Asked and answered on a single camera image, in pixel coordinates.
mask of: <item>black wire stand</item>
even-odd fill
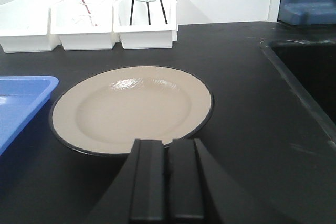
[[[149,14],[149,1],[147,1],[146,4],[147,4],[148,24],[150,25],[151,24],[151,16]],[[160,0],[160,4],[161,4],[161,8],[162,8],[162,13],[163,13],[164,21],[166,22],[166,24],[168,24],[166,12],[164,11],[162,0]],[[132,25],[132,21],[133,21],[133,9],[134,9],[134,0],[132,0],[130,26]]]

